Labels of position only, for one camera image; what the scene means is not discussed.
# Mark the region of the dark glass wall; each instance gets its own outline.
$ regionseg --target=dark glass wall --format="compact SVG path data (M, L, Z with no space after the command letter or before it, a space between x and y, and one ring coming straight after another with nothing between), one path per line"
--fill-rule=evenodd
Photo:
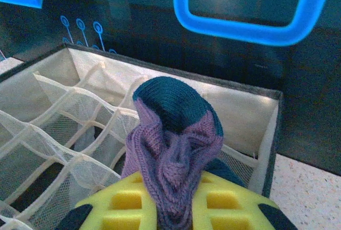
M298 1L189 0L189 8L202 17L285 26ZM158 65L282 90L285 112L278 152L340 175L340 6L341 0L327 0L305 39L273 47L191 32L177 20L173 0L43 0L41 9L0 2L0 50L27 61L62 41L73 41ZM67 18L67 27L61 15ZM85 30L77 26L77 18ZM102 34L94 30L94 21L101 24Z

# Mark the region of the purple knitted fabric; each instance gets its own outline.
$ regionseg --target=purple knitted fabric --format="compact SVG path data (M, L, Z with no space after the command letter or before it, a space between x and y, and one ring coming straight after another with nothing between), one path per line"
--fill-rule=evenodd
M194 89L173 78L147 81L133 99L140 124L127 136L122 178L141 172L161 229L189 229L201 172L223 144L221 124Z

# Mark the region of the black and yellow object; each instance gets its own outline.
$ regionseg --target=black and yellow object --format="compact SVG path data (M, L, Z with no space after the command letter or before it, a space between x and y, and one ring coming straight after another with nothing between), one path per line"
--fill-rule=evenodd
M192 212L193 230L296 229L273 201L206 171ZM156 230L156 205L138 172L78 202L57 229Z

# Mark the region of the yellow foam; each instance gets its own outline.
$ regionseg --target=yellow foam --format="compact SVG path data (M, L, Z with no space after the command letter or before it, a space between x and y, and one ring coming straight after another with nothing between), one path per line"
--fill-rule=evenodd
M260 203L278 208L268 198L204 171L192 201L193 230L274 230L258 208ZM93 209L80 230L157 229L156 205L139 172L76 207L84 204Z

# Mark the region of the terrazzo floor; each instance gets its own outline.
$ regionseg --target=terrazzo floor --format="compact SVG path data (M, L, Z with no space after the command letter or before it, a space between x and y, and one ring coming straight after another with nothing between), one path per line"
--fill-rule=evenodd
M21 61L0 62L0 74ZM298 229L341 229L341 177L277 154L270 199Z

